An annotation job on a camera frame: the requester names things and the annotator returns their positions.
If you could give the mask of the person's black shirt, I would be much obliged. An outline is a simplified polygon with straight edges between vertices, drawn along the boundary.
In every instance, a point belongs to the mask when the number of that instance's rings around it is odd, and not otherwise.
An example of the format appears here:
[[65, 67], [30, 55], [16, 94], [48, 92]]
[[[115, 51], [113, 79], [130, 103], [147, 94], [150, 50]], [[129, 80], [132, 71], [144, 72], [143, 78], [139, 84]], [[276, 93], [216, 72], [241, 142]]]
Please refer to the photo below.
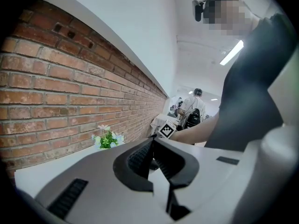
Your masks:
[[249, 142], [282, 125], [268, 88], [290, 60], [297, 41], [285, 15], [259, 21], [226, 75], [219, 118], [206, 147], [242, 152]]

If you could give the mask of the person's right forearm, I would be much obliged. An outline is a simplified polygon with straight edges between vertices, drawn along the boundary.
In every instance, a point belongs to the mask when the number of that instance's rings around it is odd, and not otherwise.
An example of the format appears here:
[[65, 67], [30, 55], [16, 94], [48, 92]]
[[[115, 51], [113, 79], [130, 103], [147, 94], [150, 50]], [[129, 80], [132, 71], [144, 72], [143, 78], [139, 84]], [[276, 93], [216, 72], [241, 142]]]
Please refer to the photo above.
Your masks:
[[196, 144], [208, 141], [211, 133], [213, 132], [217, 121], [219, 118], [219, 113], [208, 119], [202, 121], [201, 123], [184, 129], [182, 131], [176, 131], [170, 140], [185, 143], [185, 144]]

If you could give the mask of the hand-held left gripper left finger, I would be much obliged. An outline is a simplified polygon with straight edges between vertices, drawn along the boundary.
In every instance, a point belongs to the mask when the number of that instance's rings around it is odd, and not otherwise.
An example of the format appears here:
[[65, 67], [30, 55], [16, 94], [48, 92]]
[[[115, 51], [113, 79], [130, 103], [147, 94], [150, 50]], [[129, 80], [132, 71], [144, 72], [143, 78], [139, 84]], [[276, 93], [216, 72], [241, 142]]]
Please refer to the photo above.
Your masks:
[[35, 200], [58, 224], [171, 224], [148, 179], [152, 142], [90, 154], [49, 181]]

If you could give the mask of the long ceiling light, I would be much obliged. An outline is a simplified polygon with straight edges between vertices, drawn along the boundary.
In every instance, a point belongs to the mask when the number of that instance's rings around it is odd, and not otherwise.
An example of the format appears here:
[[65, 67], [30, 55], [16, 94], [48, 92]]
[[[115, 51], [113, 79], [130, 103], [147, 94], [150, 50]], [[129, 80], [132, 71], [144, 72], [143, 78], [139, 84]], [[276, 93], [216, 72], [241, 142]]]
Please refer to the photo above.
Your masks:
[[220, 65], [226, 65], [230, 60], [232, 60], [241, 50], [243, 49], [243, 41], [240, 40], [233, 49], [221, 60]]

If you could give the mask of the artificial flowers in white pot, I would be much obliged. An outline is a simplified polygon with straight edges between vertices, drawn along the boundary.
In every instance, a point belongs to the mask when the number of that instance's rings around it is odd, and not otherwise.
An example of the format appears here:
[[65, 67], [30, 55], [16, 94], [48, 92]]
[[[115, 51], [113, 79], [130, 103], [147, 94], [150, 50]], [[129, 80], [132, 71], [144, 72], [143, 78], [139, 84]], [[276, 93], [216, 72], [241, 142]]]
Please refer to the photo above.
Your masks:
[[103, 132], [103, 135], [92, 135], [92, 141], [98, 149], [110, 149], [124, 143], [124, 136], [115, 133], [109, 126], [99, 125], [98, 128]]

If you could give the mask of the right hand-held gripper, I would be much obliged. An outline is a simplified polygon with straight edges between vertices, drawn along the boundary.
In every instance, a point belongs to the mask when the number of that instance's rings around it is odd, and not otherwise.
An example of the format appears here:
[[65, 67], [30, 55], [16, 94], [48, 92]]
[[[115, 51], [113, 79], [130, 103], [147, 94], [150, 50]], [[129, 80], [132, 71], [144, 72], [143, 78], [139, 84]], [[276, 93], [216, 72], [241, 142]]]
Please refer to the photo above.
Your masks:
[[167, 139], [169, 139], [175, 131], [176, 126], [170, 120], [166, 120], [165, 123], [158, 129], [158, 133]]

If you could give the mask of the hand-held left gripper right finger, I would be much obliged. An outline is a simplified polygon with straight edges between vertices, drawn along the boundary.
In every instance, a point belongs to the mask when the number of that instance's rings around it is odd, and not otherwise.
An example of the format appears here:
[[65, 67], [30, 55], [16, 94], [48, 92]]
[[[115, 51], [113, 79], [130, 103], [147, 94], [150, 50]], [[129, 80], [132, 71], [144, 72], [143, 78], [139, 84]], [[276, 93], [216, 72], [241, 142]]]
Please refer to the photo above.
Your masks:
[[233, 224], [236, 204], [224, 186], [240, 152], [153, 140], [153, 224]]

